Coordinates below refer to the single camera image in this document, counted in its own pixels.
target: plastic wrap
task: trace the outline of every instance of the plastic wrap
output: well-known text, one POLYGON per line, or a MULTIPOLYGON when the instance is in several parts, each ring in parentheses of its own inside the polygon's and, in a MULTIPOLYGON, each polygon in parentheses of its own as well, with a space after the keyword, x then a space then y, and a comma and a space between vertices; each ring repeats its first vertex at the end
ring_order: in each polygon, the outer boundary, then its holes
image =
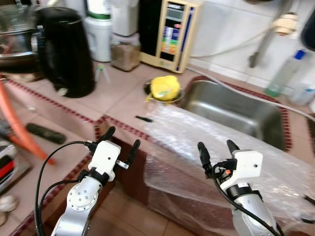
POLYGON ((226 140, 231 139, 240 149, 252 149, 264 155, 261 177, 251 184, 260 191, 278 220, 291 223, 302 214, 315 211, 315 206, 303 200, 305 194, 315 197, 312 190, 315 172, 307 163, 252 136, 174 106, 159 106, 148 116, 154 122, 146 125, 146 133, 158 144, 152 145, 145 167, 145 182, 154 189, 149 196, 151 208, 169 217, 181 218, 176 220, 186 222, 188 228, 200 235, 204 235, 204 229, 235 235, 228 230, 233 228, 230 206, 213 182, 205 179, 197 149, 197 143, 202 141, 214 165, 231 157, 226 145, 226 140), (190 210, 184 211, 177 197, 190 202, 186 206, 190 210), (218 221, 212 224, 210 218, 218 221))

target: blue bottle cap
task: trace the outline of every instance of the blue bottle cap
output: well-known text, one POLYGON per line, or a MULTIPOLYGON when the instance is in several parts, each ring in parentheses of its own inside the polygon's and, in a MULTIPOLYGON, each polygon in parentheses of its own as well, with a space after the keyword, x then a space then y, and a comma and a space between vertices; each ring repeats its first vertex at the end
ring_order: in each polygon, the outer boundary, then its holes
POLYGON ((305 56, 305 54, 306 53, 303 50, 299 50, 295 54, 294 58, 297 59, 297 60, 301 60, 305 56))

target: kettle handle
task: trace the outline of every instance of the kettle handle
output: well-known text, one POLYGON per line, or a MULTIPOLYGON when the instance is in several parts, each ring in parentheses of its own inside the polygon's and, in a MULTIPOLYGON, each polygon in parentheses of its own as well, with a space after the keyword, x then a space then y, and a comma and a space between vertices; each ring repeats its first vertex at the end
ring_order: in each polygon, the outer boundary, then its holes
POLYGON ((56 70, 54 70, 48 63, 47 55, 46 55, 46 38, 45 38, 45 30, 42 25, 37 26, 37 31, 35 33, 35 37, 37 40, 37 53, 39 59, 39 65, 41 67, 44 75, 49 78, 49 80, 57 87, 64 87, 65 82, 62 81, 62 76, 60 76, 56 70))

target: sink basin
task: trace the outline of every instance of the sink basin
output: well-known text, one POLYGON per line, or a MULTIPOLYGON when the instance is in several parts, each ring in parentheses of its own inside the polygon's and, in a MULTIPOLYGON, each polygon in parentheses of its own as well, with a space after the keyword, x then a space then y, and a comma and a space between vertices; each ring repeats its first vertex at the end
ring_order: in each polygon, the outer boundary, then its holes
POLYGON ((211 81, 197 80, 186 89, 180 107, 285 149, 282 112, 275 105, 242 96, 211 81))

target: jar lid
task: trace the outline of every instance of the jar lid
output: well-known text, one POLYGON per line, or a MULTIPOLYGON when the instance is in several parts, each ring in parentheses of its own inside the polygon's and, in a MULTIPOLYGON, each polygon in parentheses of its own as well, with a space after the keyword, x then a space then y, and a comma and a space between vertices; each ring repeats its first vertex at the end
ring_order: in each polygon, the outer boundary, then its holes
POLYGON ((113 33, 112 34, 112 39, 113 41, 120 41, 123 43, 134 43, 134 42, 138 42, 139 41, 139 34, 138 33, 134 33, 130 36, 120 36, 118 34, 113 33))

